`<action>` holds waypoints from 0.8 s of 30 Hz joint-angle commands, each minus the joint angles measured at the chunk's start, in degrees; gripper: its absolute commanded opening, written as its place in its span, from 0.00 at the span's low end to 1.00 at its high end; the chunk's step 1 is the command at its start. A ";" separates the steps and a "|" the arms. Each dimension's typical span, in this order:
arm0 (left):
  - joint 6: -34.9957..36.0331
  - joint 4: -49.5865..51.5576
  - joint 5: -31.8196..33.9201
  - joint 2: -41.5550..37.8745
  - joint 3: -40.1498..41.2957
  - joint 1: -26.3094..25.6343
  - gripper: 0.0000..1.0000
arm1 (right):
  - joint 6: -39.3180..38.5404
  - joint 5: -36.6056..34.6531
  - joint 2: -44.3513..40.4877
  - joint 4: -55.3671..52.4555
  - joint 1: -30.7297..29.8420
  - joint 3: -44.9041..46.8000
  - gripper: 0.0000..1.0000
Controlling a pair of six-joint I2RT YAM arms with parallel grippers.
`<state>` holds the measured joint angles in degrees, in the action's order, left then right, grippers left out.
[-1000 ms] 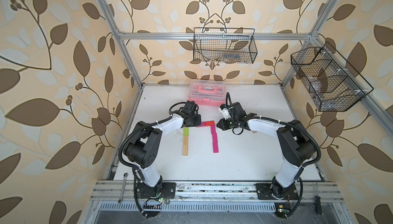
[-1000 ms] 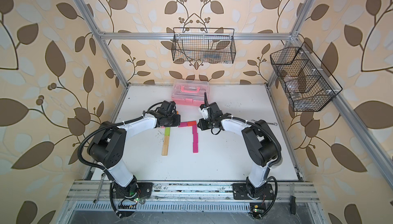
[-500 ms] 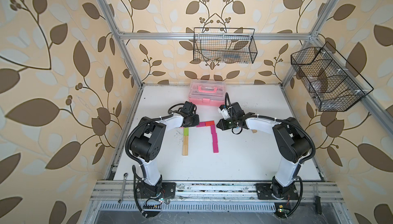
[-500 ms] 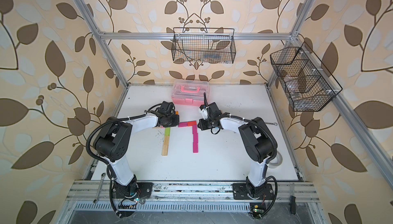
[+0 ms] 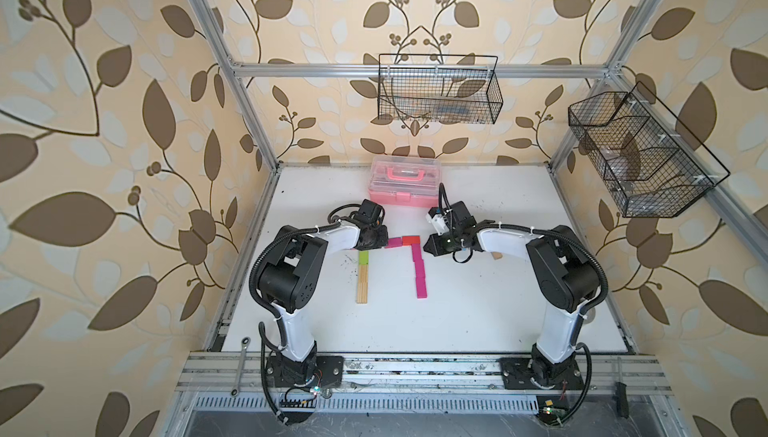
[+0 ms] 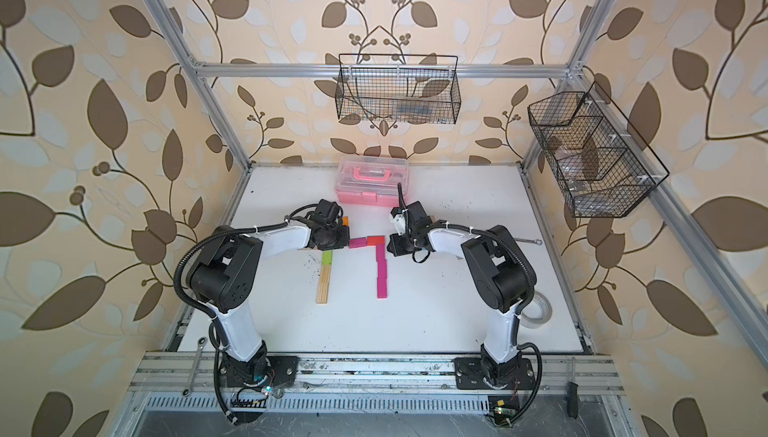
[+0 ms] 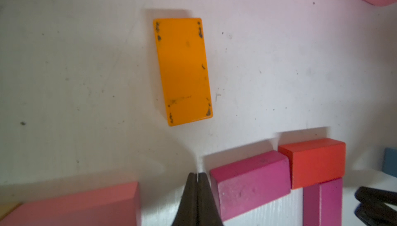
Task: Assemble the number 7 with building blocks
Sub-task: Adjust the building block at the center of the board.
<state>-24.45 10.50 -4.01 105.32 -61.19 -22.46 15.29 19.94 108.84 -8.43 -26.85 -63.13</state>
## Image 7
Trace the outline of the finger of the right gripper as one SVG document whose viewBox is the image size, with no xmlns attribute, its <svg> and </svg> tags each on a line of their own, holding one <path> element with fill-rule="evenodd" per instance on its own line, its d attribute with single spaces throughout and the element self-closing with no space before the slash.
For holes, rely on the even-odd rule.
<svg viewBox="0 0 397 226">
<path fill-rule="evenodd" d="M 361 203 L 355 215 L 366 226 L 397 226 L 397 211 L 384 204 Z"/>
<path fill-rule="evenodd" d="M 397 193 L 370 187 L 359 187 L 355 198 L 361 203 L 386 203 L 397 205 Z"/>
</svg>

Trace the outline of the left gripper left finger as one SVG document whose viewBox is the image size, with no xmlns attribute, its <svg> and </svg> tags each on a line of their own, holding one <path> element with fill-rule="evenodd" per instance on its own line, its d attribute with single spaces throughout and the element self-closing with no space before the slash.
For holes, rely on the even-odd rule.
<svg viewBox="0 0 397 226">
<path fill-rule="evenodd" d="M 189 173 L 172 226 L 196 226 L 198 204 L 197 174 Z"/>
</svg>

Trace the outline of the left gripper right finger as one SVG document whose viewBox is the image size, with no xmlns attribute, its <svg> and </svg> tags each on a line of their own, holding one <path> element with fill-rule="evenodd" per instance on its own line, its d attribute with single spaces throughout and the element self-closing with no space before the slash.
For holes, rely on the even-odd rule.
<svg viewBox="0 0 397 226">
<path fill-rule="evenodd" d="M 197 191 L 197 225 L 223 226 L 206 173 L 198 174 Z"/>
</svg>

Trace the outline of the blue striped block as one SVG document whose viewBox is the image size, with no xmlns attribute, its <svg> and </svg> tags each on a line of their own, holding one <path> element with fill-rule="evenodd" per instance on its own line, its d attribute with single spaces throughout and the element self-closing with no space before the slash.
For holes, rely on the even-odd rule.
<svg viewBox="0 0 397 226">
<path fill-rule="evenodd" d="M 385 148 L 382 171 L 385 174 L 397 177 L 397 150 L 394 148 Z"/>
</svg>

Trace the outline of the magenta block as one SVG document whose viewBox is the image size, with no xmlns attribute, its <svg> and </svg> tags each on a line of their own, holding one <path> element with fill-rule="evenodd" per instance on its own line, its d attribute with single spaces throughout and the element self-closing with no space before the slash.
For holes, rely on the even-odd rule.
<svg viewBox="0 0 397 226">
<path fill-rule="evenodd" d="M 235 218 L 291 192 L 289 159 L 269 151 L 210 170 L 222 221 Z"/>
<path fill-rule="evenodd" d="M 342 178 L 305 187 L 303 194 L 304 226 L 342 225 Z"/>
</svg>

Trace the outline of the red block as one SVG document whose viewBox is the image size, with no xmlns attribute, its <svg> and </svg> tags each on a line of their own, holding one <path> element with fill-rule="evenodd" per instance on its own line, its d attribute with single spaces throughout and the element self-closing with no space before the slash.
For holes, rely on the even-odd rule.
<svg viewBox="0 0 397 226">
<path fill-rule="evenodd" d="M 346 143 L 323 138 L 278 146 L 289 159 L 292 189 L 341 178 L 345 175 Z"/>
</svg>

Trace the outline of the light pink block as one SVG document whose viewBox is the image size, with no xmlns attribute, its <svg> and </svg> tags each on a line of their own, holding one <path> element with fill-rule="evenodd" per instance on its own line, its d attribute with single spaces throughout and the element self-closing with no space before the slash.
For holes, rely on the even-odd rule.
<svg viewBox="0 0 397 226">
<path fill-rule="evenodd" d="M 17 207 L 2 226 L 140 226 L 137 182 L 35 201 Z"/>
</svg>

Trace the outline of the wooden block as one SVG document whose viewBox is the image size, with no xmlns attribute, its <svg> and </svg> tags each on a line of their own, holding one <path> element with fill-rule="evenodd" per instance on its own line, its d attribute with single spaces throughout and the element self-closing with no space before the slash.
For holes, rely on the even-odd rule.
<svg viewBox="0 0 397 226">
<path fill-rule="evenodd" d="M 12 213 L 16 208 L 18 208 L 21 202 L 12 202 L 0 205 L 0 220 L 3 220 L 6 216 Z"/>
</svg>

